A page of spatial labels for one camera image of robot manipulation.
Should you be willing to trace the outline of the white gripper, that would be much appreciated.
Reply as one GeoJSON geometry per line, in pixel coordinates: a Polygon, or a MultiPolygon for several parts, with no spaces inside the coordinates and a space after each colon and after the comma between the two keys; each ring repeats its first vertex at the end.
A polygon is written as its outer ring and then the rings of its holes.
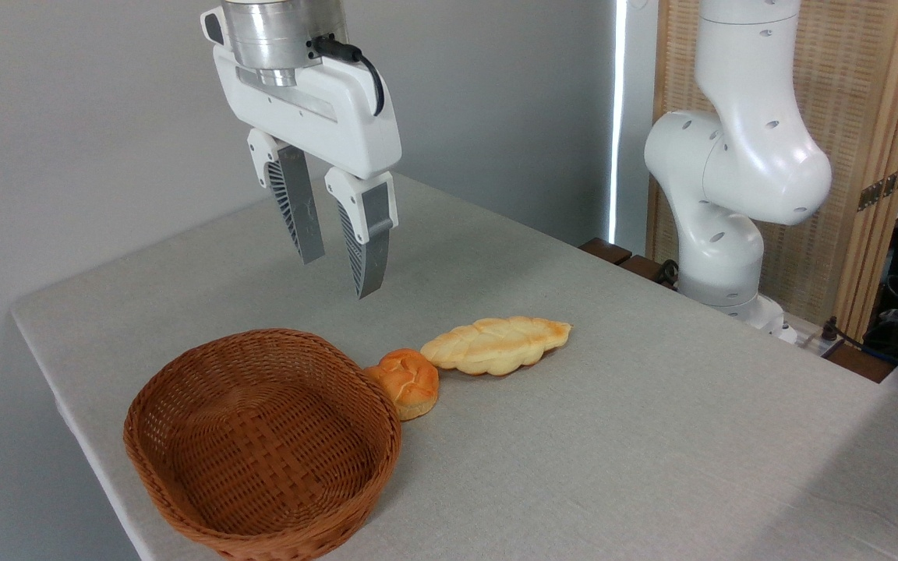
{"type": "Polygon", "coordinates": [[[211,53],[229,107],[254,128],[247,135],[254,171],[274,196],[302,261],[325,253],[305,150],[334,166],[325,184],[338,204],[357,298],[377,291],[390,231],[398,226],[388,170],[402,149],[392,100],[374,113],[374,79],[359,65],[324,59],[297,69],[293,86],[267,86],[224,46],[215,44],[211,53]]]}

